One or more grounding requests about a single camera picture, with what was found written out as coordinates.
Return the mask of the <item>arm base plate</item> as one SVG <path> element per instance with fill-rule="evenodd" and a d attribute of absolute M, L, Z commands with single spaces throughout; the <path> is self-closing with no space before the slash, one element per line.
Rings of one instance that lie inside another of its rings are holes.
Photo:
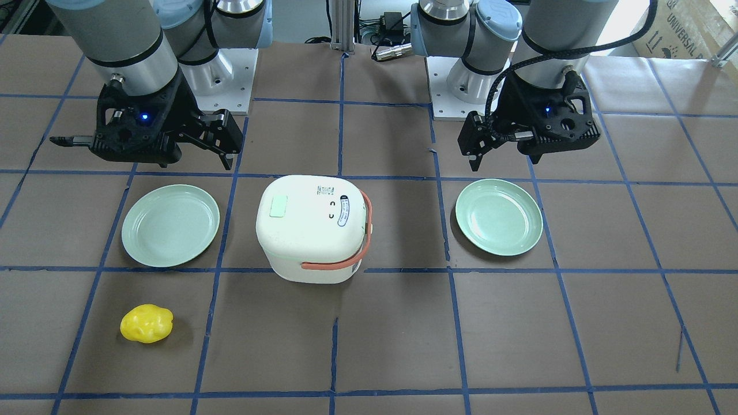
<path fill-rule="evenodd" d="M 473 73 L 460 58 L 430 56 L 426 63 L 436 120 L 463 121 L 470 111 L 485 113 L 487 94 L 498 77 L 496 74 Z"/>
<path fill-rule="evenodd" d="M 258 55 L 256 49 L 220 49 L 208 63 L 181 63 L 198 108 L 207 113 L 228 110 L 232 115 L 247 116 Z"/>

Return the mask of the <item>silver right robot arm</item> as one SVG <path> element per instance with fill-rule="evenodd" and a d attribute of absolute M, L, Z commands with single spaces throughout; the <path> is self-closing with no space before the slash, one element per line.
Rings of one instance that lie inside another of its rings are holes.
<path fill-rule="evenodd" d="M 231 169 L 242 129 L 226 108 L 200 110 L 197 96 L 235 83 L 225 50 L 273 40 L 270 1 L 50 1 L 48 7 L 106 80 L 89 136 L 51 137 L 108 162 L 167 167 L 180 144 L 215 153 Z"/>

